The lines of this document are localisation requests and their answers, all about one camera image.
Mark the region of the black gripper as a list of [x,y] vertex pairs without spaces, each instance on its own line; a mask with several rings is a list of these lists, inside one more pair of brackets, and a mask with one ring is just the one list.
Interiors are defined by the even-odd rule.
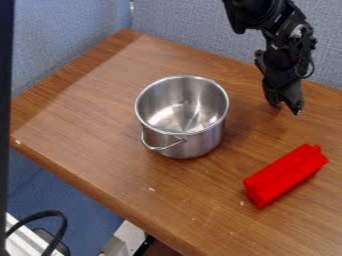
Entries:
[[262,86],[264,98],[272,107],[284,103],[294,115],[299,115],[304,99],[300,78],[294,78],[291,70],[272,70],[264,62],[266,52],[255,51],[255,65],[263,74]]

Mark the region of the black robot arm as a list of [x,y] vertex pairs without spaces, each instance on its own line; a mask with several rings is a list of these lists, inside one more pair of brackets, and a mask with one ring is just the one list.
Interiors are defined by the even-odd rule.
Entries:
[[294,115],[304,106],[302,80],[314,71],[316,48],[314,29],[292,0],[222,0],[236,34],[259,30],[266,49],[255,51],[255,65],[263,74],[262,86],[268,104],[286,103]]

